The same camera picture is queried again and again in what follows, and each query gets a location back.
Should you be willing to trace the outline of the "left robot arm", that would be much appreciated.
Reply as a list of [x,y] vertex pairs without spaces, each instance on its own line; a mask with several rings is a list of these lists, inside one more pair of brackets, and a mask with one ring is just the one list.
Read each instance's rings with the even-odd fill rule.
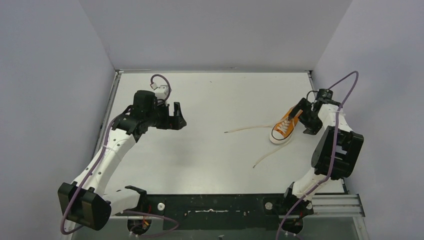
[[144,189],[132,185],[113,193],[105,193],[105,189],[127,152],[149,128],[178,131],[187,125],[181,104],[174,102],[170,115],[169,104],[159,99],[161,95],[158,90],[138,90],[133,103],[106,127],[103,144],[88,166],[71,183],[61,184],[57,194],[63,235],[82,227],[99,231],[113,215],[127,210],[140,214],[149,208]]

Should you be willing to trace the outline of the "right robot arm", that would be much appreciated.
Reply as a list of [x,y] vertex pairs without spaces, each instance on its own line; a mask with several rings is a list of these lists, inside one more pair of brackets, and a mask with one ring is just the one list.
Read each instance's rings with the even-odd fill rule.
[[312,198],[324,185],[349,177],[356,165],[364,143],[364,136],[348,125],[343,115],[343,105],[332,99],[330,89],[319,89],[315,100],[302,98],[290,112],[298,111],[304,134],[316,135],[324,130],[311,157],[311,168],[286,189],[281,199],[285,211],[280,229],[298,234],[303,228],[303,218],[313,214]]

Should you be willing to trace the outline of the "orange canvas sneaker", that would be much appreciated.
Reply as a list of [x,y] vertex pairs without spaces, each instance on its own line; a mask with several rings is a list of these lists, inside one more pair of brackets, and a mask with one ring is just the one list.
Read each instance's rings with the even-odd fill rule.
[[297,123],[299,122],[299,116],[303,112],[299,110],[294,117],[290,117],[290,113],[294,107],[290,108],[289,111],[273,126],[270,134],[269,140],[276,145],[283,144],[287,142]]

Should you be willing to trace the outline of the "cream shoelace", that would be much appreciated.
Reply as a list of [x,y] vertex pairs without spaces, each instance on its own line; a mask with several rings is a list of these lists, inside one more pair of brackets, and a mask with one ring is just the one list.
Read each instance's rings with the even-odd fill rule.
[[267,135],[265,135],[265,134],[263,134],[262,135],[262,138],[261,138],[261,140],[265,143],[265,142],[267,142],[267,144],[268,145],[274,145],[275,147],[272,149],[272,150],[270,150],[270,151],[268,151],[268,152],[266,152],[266,153],[264,153],[263,155],[261,155],[253,164],[252,164],[252,168],[253,169],[255,169],[255,168],[257,168],[257,166],[261,163],[261,162],[263,162],[265,159],[267,159],[268,157],[270,157],[270,156],[272,156],[273,154],[275,154],[277,151],[279,151],[280,149],[282,149],[283,147],[285,147],[286,145],[288,145],[290,142],[291,142],[291,140],[292,140],[292,136],[293,136],[293,133],[294,133],[294,130],[295,130],[295,128],[294,128],[294,130],[293,130],[293,132],[292,132],[292,134],[291,134],[291,136],[290,136],[290,139],[288,140],[288,141],[286,141],[286,142],[284,142],[284,143],[282,143],[282,144],[274,144],[274,143],[272,143],[271,141],[270,141],[270,139],[269,139],[269,135],[270,135],[270,133],[271,133],[271,131],[272,131],[272,129],[273,129],[273,126],[275,125],[276,123],[272,123],[272,124],[263,124],[263,125],[252,125],[252,126],[245,126],[245,127],[240,127],[240,128],[234,128],[234,129],[230,129],[230,130],[225,130],[224,131],[224,134],[232,134],[232,133],[236,133],[236,132],[241,132],[241,131],[245,131],[245,130],[251,130],[251,129],[262,129],[262,128],[264,128],[264,129],[268,129],[268,131],[267,131]]

